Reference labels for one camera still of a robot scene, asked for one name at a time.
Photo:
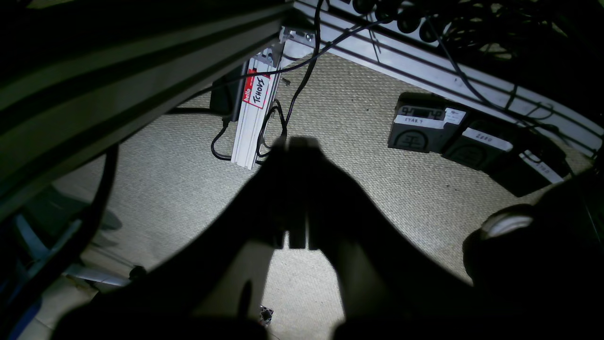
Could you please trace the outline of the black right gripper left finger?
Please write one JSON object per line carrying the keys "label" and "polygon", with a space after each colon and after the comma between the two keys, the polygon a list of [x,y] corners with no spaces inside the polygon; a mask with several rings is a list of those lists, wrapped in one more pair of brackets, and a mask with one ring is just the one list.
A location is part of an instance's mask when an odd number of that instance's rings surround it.
{"label": "black right gripper left finger", "polygon": [[265,340],[260,302],[291,234],[285,138],[194,241],[127,286],[69,312],[54,340]]}

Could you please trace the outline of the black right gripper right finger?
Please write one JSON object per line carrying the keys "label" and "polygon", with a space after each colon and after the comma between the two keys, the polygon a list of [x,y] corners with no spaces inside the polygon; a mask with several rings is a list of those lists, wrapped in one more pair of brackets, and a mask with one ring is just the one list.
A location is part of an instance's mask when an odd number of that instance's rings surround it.
{"label": "black right gripper right finger", "polygon": [[403,237],[364,190],[303,138],[310,237],[338,273],[347,320],[372,332],[444,340],[601,340],[603,185],[591,172],[531,205],[491,215],[462,244],[472,284]]}

